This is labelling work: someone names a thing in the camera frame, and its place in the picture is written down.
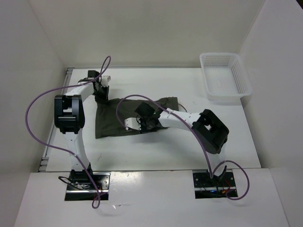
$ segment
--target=white table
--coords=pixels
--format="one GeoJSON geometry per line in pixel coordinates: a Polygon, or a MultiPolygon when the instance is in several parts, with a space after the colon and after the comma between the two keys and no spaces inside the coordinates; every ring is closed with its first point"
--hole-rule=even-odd
{"type": "MultiPolygon", "coordinates": [[[[70,85],[87,76],[88,69],[73,70],[70,85]]],[[[226,159],[243,168],[260,168],[240,100],[212,102],[206,99],[201,69],[108,69],[109,98],[140,94],[153,100],[176,96],[189,112],[212,110],[229,128],[226,159]]],[[[94,171],[187,170],[207,169],[205,157],[195,137],[188,131],[167,129],[144,135],[95,139],[97,105],[90,96],[83,103],[85,126],[83,140],[94,171]]],[[[51,143],[67,148],[58,129],[51,143]]],[[[49,148],[47,172],[70,171],[67,153],[49,148]]]]}
{"type": "MultiPolygon", "coordinates": [[[[64,201],[68,173],[33,173],[15,227],[287,227],[268,169],[247,169],[250,191],[240,201],[195,199],[192,171],[112,172],[109,200],[64,201]]],[[[233,171],[239,195],[247,182],[233,171]]]]}

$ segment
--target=white plastic basket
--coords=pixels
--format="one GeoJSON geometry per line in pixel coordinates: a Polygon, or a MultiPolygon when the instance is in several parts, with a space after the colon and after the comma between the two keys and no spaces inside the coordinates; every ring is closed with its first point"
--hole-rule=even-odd
{"type": "Polygon", "coordinates": [[[250,81],[239,55],[203,53],[200,62],[208,99],[236,99],[251,95],[250,81]]]}

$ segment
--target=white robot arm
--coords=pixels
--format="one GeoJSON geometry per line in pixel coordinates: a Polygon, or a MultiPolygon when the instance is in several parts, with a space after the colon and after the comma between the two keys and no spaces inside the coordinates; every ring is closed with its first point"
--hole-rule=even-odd
{"type": "MultiPolygon", "coordinates": [[[[92,170],[85,154],[82,138],[82,128],[85,123],[82,103],[90,95],[94,95],[98,101],[108,101],[110,76],[102,76],[101,80],[85,84],[98,74],[96,71],[89,71],[89,76],[79,81],[79,84],[83,84],[83,86],[76,87],[65,95],[57,95],[55,97],[55,126],[63,133],[68,149],[82,160],[84,166],[91,174],[92,170]]],[[[223,145],[227,141],[229,130],[212,111],[204,110],[202,113],[185,113],[171,109],[167,110],[180,116],[195,131],[203,142],[206,151],[210,153],[210,160],[213,159],[216,163],[220,161],[218,154],[220,154],[223,145]]],[[[155,110],[145,102],[142,102],[135,112],[140,116],[140,119],[128,118],[125,120],[125,125],[127,128],[139,130],[140,133],[168,127],[188,130],[184,123],[175,116],[161,109],[155,110]]],[[[83,181],[86,181],[87,178],[83,172],[82,165],[72,155],[71,162],[71,179],[79,181],[83,178],[83,181]]]]}
{"type": "MultiPolygon", "coordinates": [[[[82,103],[90,95],[94,95],[99,100],[108,100],[110,76],[102,76],[101,79],[87,84],[88,81],[93,80],[98,75],[99,72],[90,70],[88,77],[78,82],[83,86],[76,87],[64,95],[55,97],[55,126],[63,133],[68,149],[81,159],[86,169],[90,169],[90,163],[85,153],[82,137],[82,128],[85,123],[82,103]]],[[[75,157],[70,156],[72,172],[82,173],[82,165],[75,157]]]]}

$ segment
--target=cable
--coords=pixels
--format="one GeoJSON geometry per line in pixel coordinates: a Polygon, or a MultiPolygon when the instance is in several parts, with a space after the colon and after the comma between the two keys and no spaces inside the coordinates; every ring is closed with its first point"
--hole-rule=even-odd
{"type": "Polygon", "coordinates": [[[178,105],[181,106],[185,110],[185,112],[187,113],[187,109],[182,104],[178,103],[178,105]]]}
{"type": "Polygon", "coordinates": [[[230,189],[228,192],[225,193],[226,198],[228,198],[228,199],[230,199],[230,200],[240,200],[240,199],[244,198],[244,197],[247,195],[248,191],[250,190],[250,179],[248,178],[247,173],[245,172],[245,170],[244,170],[238,163],[236,163],[236,162],[234,162],[234,161],[231,161],[231,160],[225,160],[225,161],[223,161],[223,162],[220,162],[219,165],[217,165],[216,168],[214,169],[214,172],[215,172],[221,165],[223,165],[225,162],[230,162],[230,163],[235,164],[235,165],[244,173],[244,175],[245,175],[245,177],[246,177],[246,180],[247,180],[247,189],[246,189],[245,193],[244,193],[241,197],[238,197],[238,198],[231,198],[231,197],[228,196],[228,193],[230,193],[230,192],[232,192],[232,191],[235,191],[235,189],[230,189]]]}
{"type": "Polygon", "coordinates": [[[218,198],[218,197],[219,197],[219,188],[218,188],[218,184],[216,184],[216,190],[217,190],[217,192],[216,192],[216,198],[218,198]]]}
{"type": "Polygon", "coordinates": [[[38,95],[36,98],[34,98],[34,99],[32,100],[32,102],[28,105],[27,110],[26,110],[26,112],[25,112],[25,125],[26,125],[26,127],[27,127],[27,131],[29,132],[29,134],[30,134],[36,141],[38,141],[39,143],[41,143],[41,144],[43,144],[43,145],[45,145],[45,146],[48,146],[48,147],[50,147],[50,148],[59,149],[59,150],[63,150],[63,151],[65,151],[65,152],[68,152],[68,153],[74,155],[75,158],[79,161],[79,163],[80,163],[81,166],[83,167],[85,173],[88,175],[90,181],[91,181],[92,184],[94,185],[94,188],[96,189],[97,194],[98,194],[98,196],[97,196],[96,198],[94,198],[94,200],[93,200],[93,202],[92,202],[92,207],[93,207],[94,209],[97,209],[97,208],[100,206],[101,194],[100,194],[99,189],[98,189],[96,183],[94,182],[93,178],[91,177],[91,175],[90,175],[89,172],[87,171],[87,169],[86,169],[84,163],[81,161],[81,159],[80,159],[74,152],[72,152],[72,151],[70,151],[70,150],[67,150],[67,149],[64,149],[64,148],[60,148],[60,147],[51,145],[51,144],[47,144],[47,143],[43,142],[42,140],[38,139],[38,138],[32,133],[32,131],[31,131],[29,125],[28,125],[28,112],[29,112],[30,108],[32,107],[32,105],[35,103],[35,101],[37,101],[38,98],[44,96],[45,94],[48,94],[48,93],[50,93],[50,92],[52,92],[52,91],[61,90],[61,89],[66,89],[66,88],[71,88],[71,87],[83,86],[83,85],[86,85],[86,84],[88,84],[88,83],[91,83],[91,82],[96,81],[96,80],[99,79],[99,78],[102,76],[102,74],[108,69],[109,64],[110,64],[110,61],[111,61],[111,57],[110,57],[110,56],[107,56],[107,57],[105,58],[103,64],[102,64],[100,74],[99,74],[97,77],[95,77],[94,79],[88,81],[87,83],[77,84],[77,85],[71,85],[71,86],[64,86],[64,87],[58,87],[58,88],[53,88],[53,89],[51,89],[51,90],[48,90],[48,91],[45,91],[45,92],[41,93],[40,95],[38,95]]]}
{"type": "Polygon", "coordinates": [[[201,140],[199,139],[199,136],[195,133],[195,131],[189,126],[189,124],[186,123],[186,121],[184,121],[181,117],[179,117],[178,115],[176,115],[174,112],[169,112],[167,109],[163,108],[161,105],[159,105],[158,103],[154,102],[153,100],[151,100],[150,98],[146,97],[146,96],[142,96],[142,95],[129,95],[129,96],[126,96],[124,98],[122,98],[120,100],[120,102],[118,103],[117,105],[117,108],[116,108],[116,116],[117,116],[117,119],[118,121],[120,122],[120,124],[125,127],[124,123],[122,122],[122,120],[120,119],[119,117],[119,108],[121,106],[121,103],[126,100],[127,98],[130,98],[130,97],[134,97],[134,96],[137,96],[137,97],[141,97],[141,98],[145,98],[149,101],[151,101],[152,103],[154,103],[157,107],[159,107],[161,110],[167,112],[167,113],[170,113],[171,115],[177,117],[182,123],[184,123],[186,125],[186,127],[188,127],[188,129],[193,133],[193,135],[195,136],[195,138],[198,140],[198,143],[200,144],[203,152],[204,152],[204,155],[205,155],[205,158],[206,158],[206,162],[207,162],[207,166],[208,166],[208,169],[209,169],[209,172],[210,172],[210,178],[213,178],[214,176],[214,172],[212,172],[212,168],[210,166],[210,161],[209,161],[209,158],[207,156],[207,153],[206,153],[206,150],[204,148],[204,145],[203,143],[201,142],[201,140]]]}
{"type": "Polygon", "coordinates": [[[207,191],[206,188],[202,185],[202,183],[200,181],[195,181],[195,185],[197,185],[197,183],[199,184],[200,188],[203,188],[204,191],[207,191]]]}
{"type": "Polygon", "coordinates": [[[120,122],[120,124],[121,124],[123,127],[125,127],[125,125],[124,125],[124,123],[122,122],[122,120],[121,120],[120,117],[119,117],[119,107],[120,107],[121,103],[122,103],[124,100],[126,100],[127,98],[130,98],[130,97],[141,97],[141,98],[145,98],[145,99],[149,100],[150,102],[154,103],[154,104],[155,104],[157,107],[159,107],[161,110],[163,110],[163,111],[165,111],[165,112],[167,112],[167,113],[170,113],[171,115],[175,116],[175,117],[178,118],[182,123],[184,123],[184,124],[186,125],[186,127],[193,133],[193,135],[195,136],[195,138],[197,139],[198,143],[200,144],[200,146],[201,146],[201,148],[202,148],[202,151],[203,151],[203,153],[204,153],[204,155],[205,155],[205,159],[206,159],[206,162],[207,162],[207,166],[208,166],[208,169],[209,169],[209,173],[210,173],[210,178],[211,178],[211,179],[214,177],[214,174],[215,174],[216,170],[217,170],[221,165],[223,165],[224,163],[230,162],[230,163],[235,164],[235,165],[244,173],[244,175],[246,176],[246,179],[247,179],[247,189],[246,189],[246,192],[245,192],[241,197],[238,197],[238,198],[231,198],[231,197],[228,196],[228,193],[231,192],[231,191],[233,191],[234,189],[228,191],[225,195],[226,195],[226,197],[227,197],[228,199],[230,199],[230,200],[240,200],[240,199],[242,199],[243,197],[245,197],[245,196],[247,195],[247,193],[248,193],[248,191],[249,191],[249,189],[250,189],[250,180],[249,180],[249,178],[248,178],[247,173],[245,172],[245,170],[244,170],[239,164],[237,164],[236,162],[230,161],[230,160],[225,160],[225,161],[219,163],[219,164],[215,167],[214,171],[212,171],[211,165],[210,165],[210,161],[209,161],[209,158],[208,158],[207,153],[206,153],[206,149],[204,148],[204,145],[203,145],[202,141],[199,139],[199,137],[198,137],[198,135],[196,134],[196,132],[189,126],[189,124],[186,123],[186,121],[184,121],[181,117],[179,117],[179,116],[178,116],[177,114],[175,114],[173,111],[172,111],[172,112],[168,111],[167,109],[163,108],[161,105],[159,105],[159,104],[156,103],[155,101],[151,100],[150,98],[148,98],[148,97],[146,97],[146,96],[142,96],[142,95],[129,95],[129,96],[126,96],[126,97],[124,97],[123,99],[120,100],[120,102],[118,103],[117,108],[116,108],[116,117],[117,117],[118,121],[120,122]]]}
{"type": "Polygon", "coordinates": [[[227,180],[225,180],[225,182],[228,184],[228,189],[227,190],[230,190],[230,188],[232,187],[231,184],[227,180]]]}
{"type": "Polygon", "coordinates": [[[83,189],[81,189],[81,188],[76,187],[76,186],[73,185],[72,183],[66,182],[66,181],[64,180],[64,179],[66,179],[66,180],[68,180],[68,181],[71,182],[71,179],[70,179],[70,178],[67,178],[67,177],[65,177],[65,176],[59,176],[58,179],[59,179],[60,181],[62,181],[63,183],[69,185],[70,187],[73,187],[73,188],[78,189],[78,190],[83,190],[83,189]]]}

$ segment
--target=cloth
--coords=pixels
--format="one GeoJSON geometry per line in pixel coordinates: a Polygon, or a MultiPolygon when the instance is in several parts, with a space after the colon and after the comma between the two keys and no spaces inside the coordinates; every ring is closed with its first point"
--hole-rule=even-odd
{"type": "MultiPolygon", "coordinates": [[[[116,107],[121,99],[115,98],[111,99],[106,103],[97,102],[97,112],[96,112],[96,129],[95,136],[96,139],[107,137],[107,136],[126,136],[139,134],[138,130],[126,130],[118,121],[116,117],[116,107]]],[[[154,109],[158,107],[150,101],[147,100],[125,100],[122,102],[119,108],[119,116],[122,121],[129,117],[137,117],[135,109],[142,103],[146,102],[154,109]]],[[[179,110],[178,98],[167,97],[161,98],[157,101],[161,106],[170,108],[172,110],[179,110]]]]}

